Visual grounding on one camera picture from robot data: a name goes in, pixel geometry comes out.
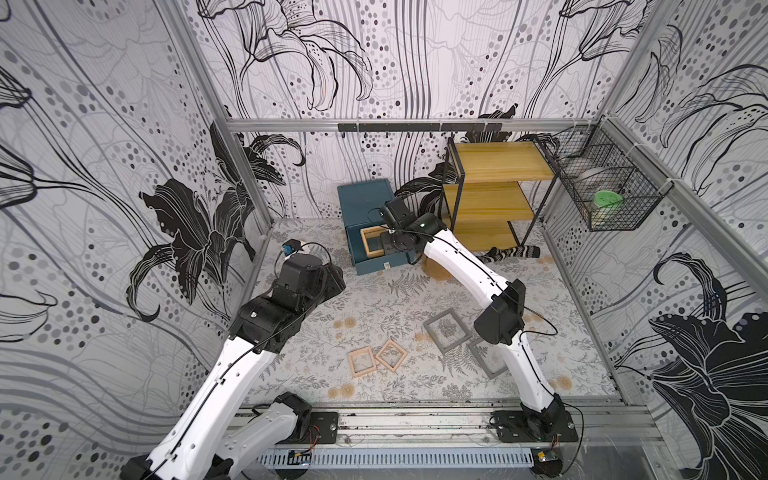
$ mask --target red wire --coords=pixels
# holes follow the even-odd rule
[[[308,450],[308,452],[311,452],[311,451],[312,451],[312,449],[314,449],[314,448],[315,448],[315,445],[317,445],[317,442],[320,440],[320,429],[317,427],[317,425],[312,425],[312,427],[313,427],[315,430],[317,430],[317,436],[315,437],[315,442],[314,442],[314,443],[313,443],[313,444],[310,446],[310,449]]]

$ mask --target wallpaper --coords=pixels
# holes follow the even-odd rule
[[[767,8],[681,2],[617,108],[761,253]],[[669,200],[633,232],[590,233],[564,196],[547,228],[614,367],[652,412],[683,477],[768,476],[768,299]]]
[[[616,107],[758,253],[768,252],[768,5],[681,2]]]
[[[202,383],[260,247],[211,118],[152,2],[0,1],[0,478],[117,478]]]
[[[402,120],[591,118],[654,1],[180,4],[234,118]],[[261,179],[276,217],[335,217],[336,186],[398,190],[445,153],[428,132],[281,133],[296,147],[265,152],[275,171]],[[244,137],[248,149],[259,135]]]

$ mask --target box lid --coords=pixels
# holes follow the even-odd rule
[[[389,181],[385,179],[371,180],[360,184],[339,185],[339,204],[341,205],[344,225],[360,225],[376,219],[376,213],[368,213],[371,209],[381,208],[384,203],[394,198]]]

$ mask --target gray plastic frame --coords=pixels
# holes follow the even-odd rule
[[[449,314],[453,317],[453,321],[458,324],[459,328],[462,329],[462,331],[464,332],[464,336],[456,340],[454,343],[450,343],[447,346],[442,346],[438,341],[437,335],[434,334],[434,332],[429,329],[429,325],[433,324],[434,322],[440,320],[442,317]],[[432,340],[435,342],[435,346],[437,347],[438,350],[440,350],[440,353],[442,353],[443,355],[445,355],[447,352],[450,352],[457,346],[461,345],[462,343],[472,338],[472,332],[470,332],[467,326],[461,321],[461,319],[459,319],[458,314],[456,313],[456,310],[454,310],[453,308],[443,310],[442,312],[438,313],[431,319],[424,322],[423,325],[424,325],[424,330],[426,330],[429,336],[432,337]]]
[[[485,359],[483,359],[482,355],[480,354],[480,349],[478,349],[478,345],[483,341],[483,338],[477,338],[474,342],[469,344],[469,351],[472,352],[473,356],[475,356],[475,359],[480,364],[480,368],[482,368],[482,371],[485,372],[485,374],[488,376],[488,379],[493,380],[497,376],[509,370],[509,367],[504,364],[504,366],[499,370],[492,372],[488,365],[485,363]]]

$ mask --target cable tray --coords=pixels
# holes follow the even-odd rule
[[[530,468],[531,449],[521,447],[443,449],[315,449],[295,457],[293,449],[273,449],[260,457],[267,468]]]

